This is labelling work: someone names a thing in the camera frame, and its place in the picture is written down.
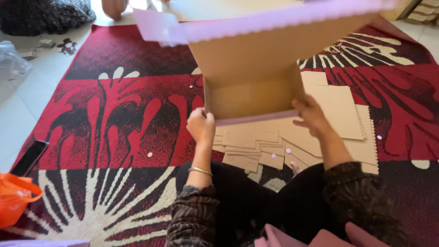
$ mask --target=gray knitted fabric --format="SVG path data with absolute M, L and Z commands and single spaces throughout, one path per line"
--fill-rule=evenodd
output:
M 90 0 L 0 0 L 0 30 L 9 35 L 63 34 L 94 19 Z

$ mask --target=cardboard box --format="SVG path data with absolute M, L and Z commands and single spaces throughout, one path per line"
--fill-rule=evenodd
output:
M 143 39 L 189 45 L 204 76 L 206 110 L 217 125 L 227 125 L 296 116 L 291 101 L 305 97 L 297 60 L 393 5 L 393 0 L 326 0 L 206 22 L 178 23 L 169 13 L 136 9 L 134 17 Z

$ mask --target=red and black rug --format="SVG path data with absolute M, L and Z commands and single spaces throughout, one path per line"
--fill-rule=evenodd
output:
M 186 119 L 203 105 L 196 68 L 187 46 L 144 42 L 135 25 L 94 25 L 23 146 L 50 142 L 31 173 L 44 196 L 1 239 L 162 246 L 177 166 L 194 152 Z M 325 71 L 370 106 L 396 213 L 420 246 L 438 246 L 439 66 L 428 51 L 365 27 L 301 68 Z M 254 179 L 291 177 L 264 167 Z

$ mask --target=person's foot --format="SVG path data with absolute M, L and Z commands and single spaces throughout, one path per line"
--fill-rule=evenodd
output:
M 294 161 L 290 162 L 290 167 L 293 170 L 294 176 L 296 176 L 302 171 L 302 169 L 300 169 L 299 166 Z

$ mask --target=patterned jacket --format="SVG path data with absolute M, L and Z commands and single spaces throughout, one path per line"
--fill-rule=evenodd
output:
M 392 215 L 384 178 L 363 173 L 359 162 L 325 171 L 323 197 L 345 224 L 352 222 L 392 247 L 415 246 Z M 215 214 L 220 203 L 213 185 L 202 190 L 185 185 L 172 204 L 167 247 L 214 246 Z

